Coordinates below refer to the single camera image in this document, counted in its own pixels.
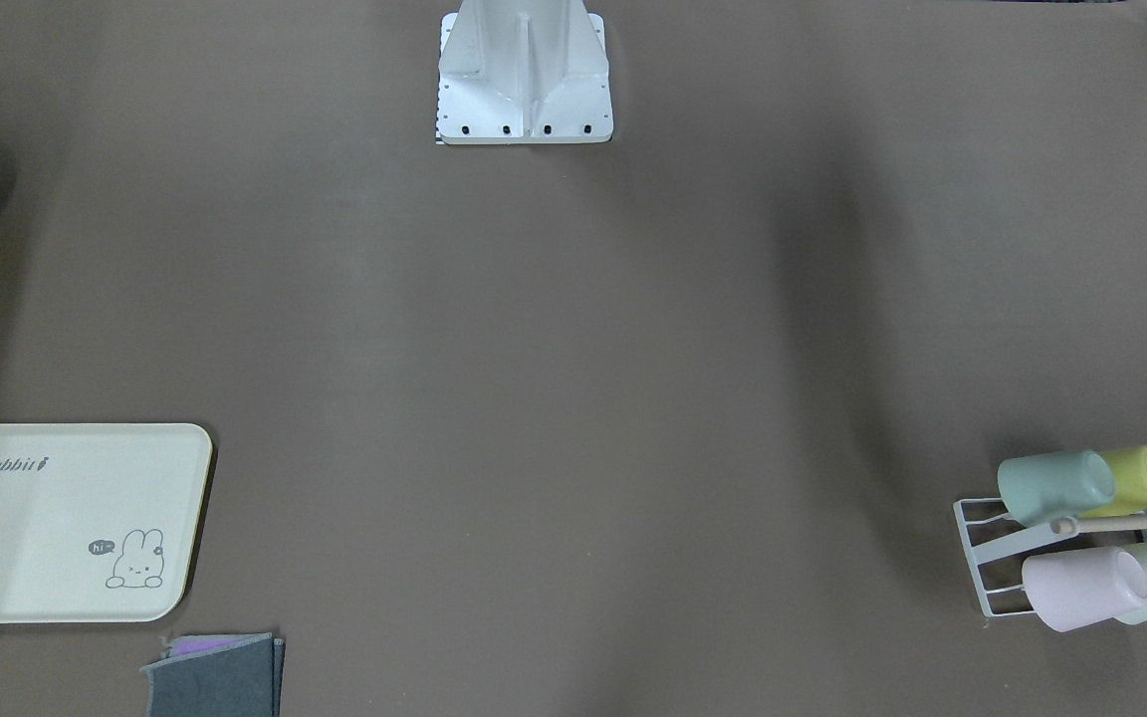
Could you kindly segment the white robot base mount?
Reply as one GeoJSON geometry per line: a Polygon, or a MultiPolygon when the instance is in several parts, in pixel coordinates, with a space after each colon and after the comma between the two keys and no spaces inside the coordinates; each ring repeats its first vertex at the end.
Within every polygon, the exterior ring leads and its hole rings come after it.
{"type": "Polygon", "coordinates": [[[440,145],[586,145],[614,135],[604,20],[582,1],[465,1],[440,20],[440,145]]]}

